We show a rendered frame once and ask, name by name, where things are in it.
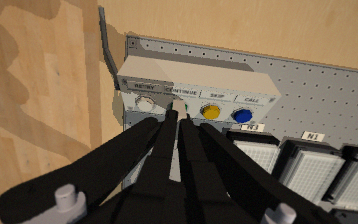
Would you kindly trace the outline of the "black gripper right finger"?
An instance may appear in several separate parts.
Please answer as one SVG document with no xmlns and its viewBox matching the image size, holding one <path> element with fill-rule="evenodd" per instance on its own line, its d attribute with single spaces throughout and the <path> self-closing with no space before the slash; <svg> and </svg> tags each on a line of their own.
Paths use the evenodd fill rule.
<svg viewBox="0 0 358 224">
<path fill-rule="evenodd" d="M 211 124 L 194 125 L 180 100 L 176 140 L 181 182 L 192 183 L 199 224 L 246 224 L 229 196 L 259 224 L 341 224 L 281 184 Z"/>
</svg>

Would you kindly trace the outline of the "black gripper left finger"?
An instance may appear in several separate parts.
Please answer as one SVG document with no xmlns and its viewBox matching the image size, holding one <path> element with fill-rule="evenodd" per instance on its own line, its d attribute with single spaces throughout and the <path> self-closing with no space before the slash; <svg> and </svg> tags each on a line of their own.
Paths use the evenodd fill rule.
<svg viewBox="0 0 358 224">
<path fill-rule="evenodd" d="M 96 209 L 147 155 L 114 224 L 161 224 L 179 121 L 147 117 L 75 162 L 0 195 L 2 224 L 74 224 Z M 153 147 L 154 146 L 154 147 Z"/>
</svg>

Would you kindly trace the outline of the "white operator button panel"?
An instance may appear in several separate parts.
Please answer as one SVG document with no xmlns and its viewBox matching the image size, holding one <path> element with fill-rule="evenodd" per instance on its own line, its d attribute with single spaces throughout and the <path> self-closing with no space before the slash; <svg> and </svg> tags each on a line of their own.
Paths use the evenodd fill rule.
<svg viewBox="0 0 358 224">
<path fill-rule="evenodd" d="M 129 55 L 117 70 L 99 7 L 104 51 L 127 112 L 165 116 L 173 100 L 190 119 L 256 126 L 281 94 L 268 74 Z"/>
</svg>

